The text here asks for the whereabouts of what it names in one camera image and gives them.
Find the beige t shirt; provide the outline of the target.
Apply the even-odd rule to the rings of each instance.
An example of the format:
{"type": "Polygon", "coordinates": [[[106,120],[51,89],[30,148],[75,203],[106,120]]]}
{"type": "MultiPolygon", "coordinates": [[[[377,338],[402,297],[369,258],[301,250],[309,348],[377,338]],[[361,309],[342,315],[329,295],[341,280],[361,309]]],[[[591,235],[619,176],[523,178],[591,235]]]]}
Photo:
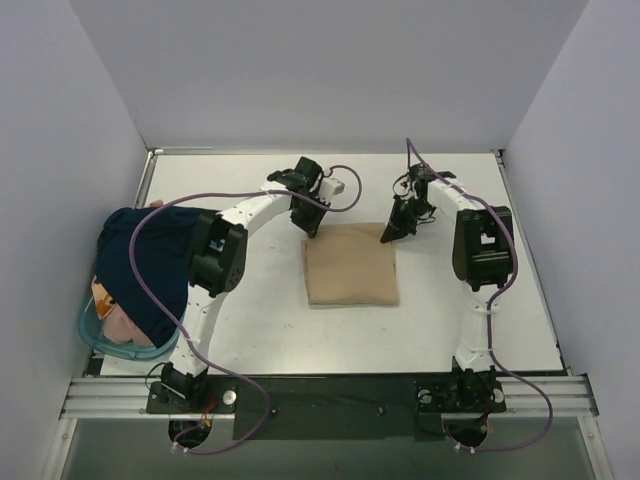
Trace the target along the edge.
{"type": "Polygon", "coordinates": [[[394,245],[383,243],[382,223],[325,225],[301,242],[311,306],[396,307],[400,303],[394,245]]]}

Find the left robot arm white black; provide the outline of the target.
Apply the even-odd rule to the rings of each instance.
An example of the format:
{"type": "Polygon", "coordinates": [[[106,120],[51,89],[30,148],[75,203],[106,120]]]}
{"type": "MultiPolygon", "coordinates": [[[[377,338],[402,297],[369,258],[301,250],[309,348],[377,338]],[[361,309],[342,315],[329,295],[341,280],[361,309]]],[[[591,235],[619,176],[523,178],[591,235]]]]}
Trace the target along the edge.
{"type": "Polygon", "coordinates": [[[295,226],[313,237],[333,198],[343,191],[344,184],[329,170],[302,157],[293,169],[268,175],[257,192],[237,205],[198,219],[187,255],[183,329],[161,373],[162,386],[180,410],[193,412],[205,402],[205,360],[222,304],[244,276],[251,235],[288,213],[295,226]]]}

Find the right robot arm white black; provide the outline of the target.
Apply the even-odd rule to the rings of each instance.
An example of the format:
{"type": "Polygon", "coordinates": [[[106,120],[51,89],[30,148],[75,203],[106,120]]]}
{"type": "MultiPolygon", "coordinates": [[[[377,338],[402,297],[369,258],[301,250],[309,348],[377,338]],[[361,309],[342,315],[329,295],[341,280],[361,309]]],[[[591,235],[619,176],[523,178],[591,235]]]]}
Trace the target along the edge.
{"type": "Polygon", "coordinates": [[[490,320],[496,297],[511,285],[518,269],[511,210],[468,193],[453,173],[435,172],[424,164],[408,166],[396,182],[402,191],[393,196],[381,243],[416,234],[418,226],[430,222],[436,213],[454,227],[451,262],[462,286],[465,310],[453,357],[454,378],[446,385],[447,399],[458,409],[494,402],[497,385],[490,320]]]}

